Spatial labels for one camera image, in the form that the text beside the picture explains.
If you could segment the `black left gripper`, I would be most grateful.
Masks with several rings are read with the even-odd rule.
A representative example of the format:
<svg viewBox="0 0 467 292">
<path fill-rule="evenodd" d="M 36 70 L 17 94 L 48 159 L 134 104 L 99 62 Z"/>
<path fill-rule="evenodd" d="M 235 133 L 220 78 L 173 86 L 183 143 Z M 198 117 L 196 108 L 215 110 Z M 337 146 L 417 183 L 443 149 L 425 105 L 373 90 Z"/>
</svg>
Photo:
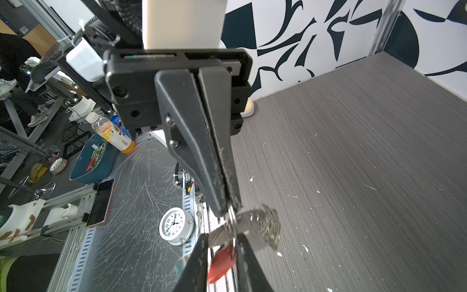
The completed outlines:
<svg viewBox="0 0 467 292">
<path fill-rule="evenodd" d="M 242 49 L 113 49 L 103 58 L 125 129 L 134 136 L 163 124 L 169 152 L 198 180 L 214 215 L 224 216 L 229 206 L 239 211 L 231 135 L 242 128 L 241 113 L 251 93 L 249 54 Z"/>
</svg>

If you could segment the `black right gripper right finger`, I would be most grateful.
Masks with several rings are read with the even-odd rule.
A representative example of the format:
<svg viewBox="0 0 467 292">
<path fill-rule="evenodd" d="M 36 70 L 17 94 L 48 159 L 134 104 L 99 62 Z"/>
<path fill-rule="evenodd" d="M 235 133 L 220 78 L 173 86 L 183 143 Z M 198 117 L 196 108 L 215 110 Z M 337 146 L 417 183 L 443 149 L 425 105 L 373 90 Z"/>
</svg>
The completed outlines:
<svg viewBox="0 0 467 292">
<path fill-rule="evenodd" d="M 273 292 L 261 266 L 244 234 L 237 236 L 235 246 L 237 291 Z"/>
</svg>

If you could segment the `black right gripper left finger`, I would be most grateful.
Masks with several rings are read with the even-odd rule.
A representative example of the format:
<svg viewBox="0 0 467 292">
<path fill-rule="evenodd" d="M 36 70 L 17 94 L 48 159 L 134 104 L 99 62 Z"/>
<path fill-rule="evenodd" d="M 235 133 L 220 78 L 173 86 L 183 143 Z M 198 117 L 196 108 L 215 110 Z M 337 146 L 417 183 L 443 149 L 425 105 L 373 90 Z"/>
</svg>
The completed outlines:
<svg viewBox="0 0 467 292">
<path fill-rule="evenodd" d="M 209 235 L 201 234 L 173 292 L 205 292 L 207 289 Z"/>
</svg>

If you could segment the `red key tag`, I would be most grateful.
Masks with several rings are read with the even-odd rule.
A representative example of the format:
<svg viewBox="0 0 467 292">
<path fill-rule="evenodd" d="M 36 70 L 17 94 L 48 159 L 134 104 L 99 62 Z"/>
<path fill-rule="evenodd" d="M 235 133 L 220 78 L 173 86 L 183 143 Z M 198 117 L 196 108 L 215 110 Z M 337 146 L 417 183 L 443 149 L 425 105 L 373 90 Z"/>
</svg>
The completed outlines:
<svg viewBox="0 0 467 292">
<path fill-rule="evenodd" d="M 236 255 L 233 245 L 225 246 L 218 250 L 212 258 L 208 271 L 207 283 L 211 285 L 217 282 L 232 269 L 235 263 Z"/>
</svg>

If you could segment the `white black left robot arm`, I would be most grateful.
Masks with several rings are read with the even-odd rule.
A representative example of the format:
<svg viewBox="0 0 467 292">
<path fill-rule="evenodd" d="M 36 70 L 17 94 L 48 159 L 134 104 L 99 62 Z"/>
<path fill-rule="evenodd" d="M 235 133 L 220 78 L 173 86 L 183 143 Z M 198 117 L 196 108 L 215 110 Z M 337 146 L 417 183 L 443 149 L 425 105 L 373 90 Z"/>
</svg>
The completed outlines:
<svg viewBox="0 0 467 292">
<path fill-rule="evenodd" d="M 161 130 L 171 155 L 197 180 L 212 212 L 242 208 L 231 136 L 240 132 L 253 60 L 220 46 L 226 1 L 85 1 L 93 19 L 66 48 L 99 68 L 91 77 L 132 136 Z"/>
</svg>

